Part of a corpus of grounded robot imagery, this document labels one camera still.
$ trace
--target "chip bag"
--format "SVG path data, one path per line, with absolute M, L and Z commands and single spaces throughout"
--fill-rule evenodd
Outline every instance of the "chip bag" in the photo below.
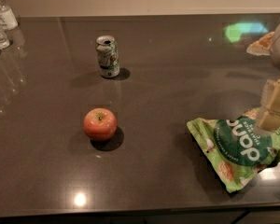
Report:
M 280 128 L 256 135 L 258 110 L 248 110 L 235 121 L 198 118 L 187 123 L 228 192 L 242 189 L 260 171 L 280 162 Z

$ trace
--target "aluminum can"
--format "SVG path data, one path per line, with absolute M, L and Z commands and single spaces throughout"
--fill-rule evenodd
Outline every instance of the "aluminum can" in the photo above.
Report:
M 102 77 L 115 77 L 119 74 L 118 45 L 111 35 L 102 35 L 96 39 L 97 60 Z

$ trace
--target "plastic bag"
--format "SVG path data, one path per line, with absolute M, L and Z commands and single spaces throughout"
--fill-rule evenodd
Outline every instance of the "plastic bag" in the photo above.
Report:
M 187 123 L 228 192 L 242 189 L 280 162 L 280 128 L 267 136 L 254 134 L 258 110 L 248 110 L 235 121 L 198 118 Z

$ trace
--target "can lid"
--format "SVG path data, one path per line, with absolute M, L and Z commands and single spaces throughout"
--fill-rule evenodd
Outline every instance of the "can lid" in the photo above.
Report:
M 107 46 L 115 42 L 115 38 L 112 35 L 102 35 L 96 39 L 96 42 L 100 45 Z

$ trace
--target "glossy tabletop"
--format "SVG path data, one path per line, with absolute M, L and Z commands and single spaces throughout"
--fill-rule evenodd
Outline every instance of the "glossy tabletop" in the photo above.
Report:
M 279 22 L 280 14 L 22 18 L 0 54 L 0 217 L 279 205 L 280 163 L 229 194 L 186 126 L 259 106 L 280 72 L 245 50 Z M 116 78 L 99 75 L 100 35 L 118 41 Z M 83 132 L 95 107 L 118 118 L 109 143 Z

